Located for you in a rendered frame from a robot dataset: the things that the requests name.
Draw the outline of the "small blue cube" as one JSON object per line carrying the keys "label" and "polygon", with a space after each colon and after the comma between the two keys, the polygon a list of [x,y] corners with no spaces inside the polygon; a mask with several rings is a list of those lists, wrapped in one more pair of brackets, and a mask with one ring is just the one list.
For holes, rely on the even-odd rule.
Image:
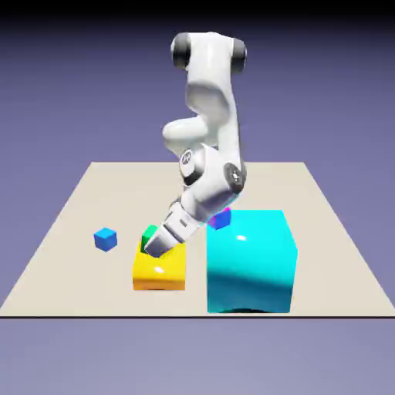
{"label": "small blue cube", "polygon": [[117,246],[117,234],[112,229],[102,228],[93,235],[93,238],[95,246],[101,251],[108,252]]}

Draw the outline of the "large yellow box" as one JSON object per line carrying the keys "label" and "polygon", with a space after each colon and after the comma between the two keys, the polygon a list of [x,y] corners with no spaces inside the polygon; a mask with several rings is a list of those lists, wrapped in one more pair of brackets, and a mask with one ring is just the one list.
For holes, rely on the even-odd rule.
{"label": "large yellow box", "polygon": [[134,290],[185,290],[185,274],[185,244],[154,258],[141,251],[139,242],[132,269]]}

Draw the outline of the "small purple cube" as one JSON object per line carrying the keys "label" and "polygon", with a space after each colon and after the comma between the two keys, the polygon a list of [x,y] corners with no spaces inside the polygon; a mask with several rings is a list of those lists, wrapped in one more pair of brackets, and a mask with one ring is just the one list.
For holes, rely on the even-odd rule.
{"label": "small purple cube", "polygon": [[217,213],[208,220],[208,225],[215,230],[227,227],[230,223],[231,209],[229,207],[226,207],[223,211]]}

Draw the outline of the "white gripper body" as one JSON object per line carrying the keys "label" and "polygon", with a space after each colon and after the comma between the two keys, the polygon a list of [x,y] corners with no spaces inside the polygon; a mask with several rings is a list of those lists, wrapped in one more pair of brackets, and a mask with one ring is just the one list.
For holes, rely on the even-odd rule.
{"label": "white gripper body", "polygon": [[159,227],[145,244],[143,250],[148,255],[159,258],[178,243],[179,241],[165,227]]}

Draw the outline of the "small green cube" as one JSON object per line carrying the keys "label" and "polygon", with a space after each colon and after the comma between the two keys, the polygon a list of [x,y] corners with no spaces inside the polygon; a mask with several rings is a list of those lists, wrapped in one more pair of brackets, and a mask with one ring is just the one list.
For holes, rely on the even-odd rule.
{"label": "small green cube", "polygon": [[157,230],[156,225],[149,225],[145,231],[143,232],[141,236],[141,241],[140,241],[140,251],[142,253],[145,253],[145,246],[148,243],[148,241],[151,239],[151,237],[155,234]]}

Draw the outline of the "large cyan box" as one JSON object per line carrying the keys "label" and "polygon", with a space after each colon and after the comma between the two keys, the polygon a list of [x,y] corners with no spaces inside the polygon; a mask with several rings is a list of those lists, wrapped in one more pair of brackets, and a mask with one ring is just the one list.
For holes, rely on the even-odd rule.
{"label": "large cyan box", "polygon": [[206,249],[209,313],[290,311],[298,249],[283,211],[232,210]]}

